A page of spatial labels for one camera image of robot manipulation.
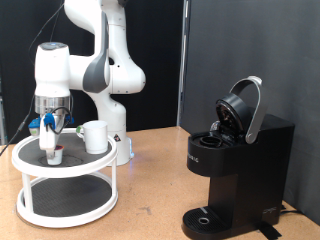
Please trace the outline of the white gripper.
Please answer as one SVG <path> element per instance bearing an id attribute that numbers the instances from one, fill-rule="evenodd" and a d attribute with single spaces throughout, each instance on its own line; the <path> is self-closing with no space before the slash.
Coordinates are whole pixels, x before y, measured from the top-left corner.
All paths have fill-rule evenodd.
<path id="1" fill-rule="evenodd" d="M 52 114 L 45 114 L 40 121 L 39 146 L 41 150 L 46 150 L 48 159 L 55 157 L 53 151 L 56 146 L 55 119 Z"/>

